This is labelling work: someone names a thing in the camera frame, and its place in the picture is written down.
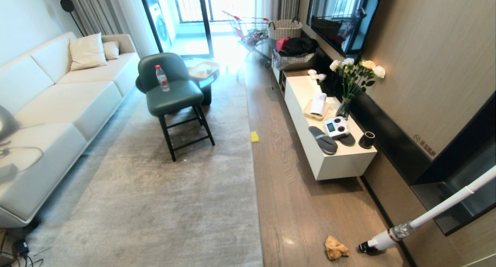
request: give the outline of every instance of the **white vacuum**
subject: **white vacuum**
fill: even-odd
[[[481,177],[478,177],[475,181],[471,182],[468,186],[465,186],[457,193],[453,194],[450,198],[441,202],[436,207],[430,209],[422,216],[414,220],[409,220],[402,224],[396,225],[393,228],[389,228],[388,230],[375,235],[372,240],[368,240],[360,244],[360,246],[358,246],[358,251],[360,251],[361,253],[370,253],[374,251],[382,251],[393,246],[394,244],[405,239],[410,234],[418,230],[420,225],[435,218],[439,214],[459,203],[461,200],[464,200],[468,196],[474,194],[475,191],[480,189],[482,186],[487,184],[495,177],[496,165],[482,174]]]

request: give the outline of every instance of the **wooden floor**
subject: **wooden floor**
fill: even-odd
[[[369,256],[356,247],[386,229],[361,179],[316,181],[272,71],[247,62],[244,78],[253,143],[263,258],[272,266],[409,266],[399,248]],[[350,249],[332,263],[324,241],[333,235]]]

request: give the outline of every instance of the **wall logo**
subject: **wall logo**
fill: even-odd
[[[429,154],[430,156],[435,156],[436,155],[436,152],[434,150],[432,150],[431,147],[429,147],[429,145],[424,141],[422,140],[422,138],[420,138],[420,135],[418,134],[415,134],[413,136],[413,140],[418,144],[420,145],[421,147],[424,148],[425,151],[427,151],[427,154]]]

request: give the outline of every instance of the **door frame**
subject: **door frame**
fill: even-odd
[[[148,9],[148,3],[146,0],[141,0],[143,3],[143,8],[145,9],[146,17],[148,18],[148,23],[150,24],[150,27],[152,29],[153,36],[155,38],[155,43],[157,44],[159,53],[163,53],[164,49],[162,48],[162,43],[160,43],[160,38],[158,36],[157,29],[153,23],[153,18],[150,13],[150,9]],[[208,21],[208,14],[207,14],[207,5],[205,3],[205,0],[200,0],[200,9],[203,17],[203,25],[205,27],[205,35],[207,39],[207,45],[208,45],[208,51],[209,53],[207,54],[195,54],[195,55],[180,55],[181,57],[184,58],[193,58],[193,57],[199,57],[199,58],[204,58],[204,59],[211,59],[214,57],[214,50],[213,50],[213,45],[212,45],[212,34],[210,32],[210,24]]]

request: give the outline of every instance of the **plastic water bottle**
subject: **plastic water bottle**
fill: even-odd
[[[168,92],[171,90],[171,87],[169,86],[169,82],[167,81],[167,76],[165,76],[165,72],[161,69],[159,65],[155,66],[156,68],[156,75],[157,75],[157,80],[160,84],[160,87],[162,87],[162,91]]]

